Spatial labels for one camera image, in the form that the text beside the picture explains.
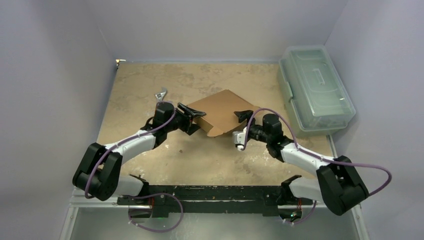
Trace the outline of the brown cardboard box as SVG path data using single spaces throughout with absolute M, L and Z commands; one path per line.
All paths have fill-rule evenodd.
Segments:
M 218 137 L 238 129 L 242 124 L 234 112 L 258 109 L 229 89 L 192 102 L 188 107 L 206 113 L 205 116 L 196 118 L 194 122 L 208 137 Z

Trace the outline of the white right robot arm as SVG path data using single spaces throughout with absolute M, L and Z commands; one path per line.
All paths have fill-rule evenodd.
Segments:
M 280 191 L 284 202 L 292 204 L 299 198 L 306 198 L 324 203 L 333 214 L 341 216 L 371 195 L 348 157 L 329 158 L 300 146 L 284 135 L 278 114 L 264 115 L 261 124 L 255 123 L 252 110 L 236 111 L 234 115 L 239 123 L 246 122 L 242 131 L 232 133 L 238 151 L 244 151 L 250 140 L 262 142 L 272 158 L 316 177 L 297 176 L 286 181 Z

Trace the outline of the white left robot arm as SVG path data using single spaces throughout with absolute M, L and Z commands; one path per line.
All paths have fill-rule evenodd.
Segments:
M 139 176 L 121 176 L 121 167 L 138 155 L 160 146 L 168 133 L 181 130 L 192 135 L 200 127 L 194 120 L 206 116 L 182 103 L 156 104 L 154 116 L 136 133 L 106 145 L 90 144 L 72 178 L 72 184 L 84 191 L 87 199 L 108 200 L 112 196 L 129 196 L 138 205 L 149 199 L 148 182 Z

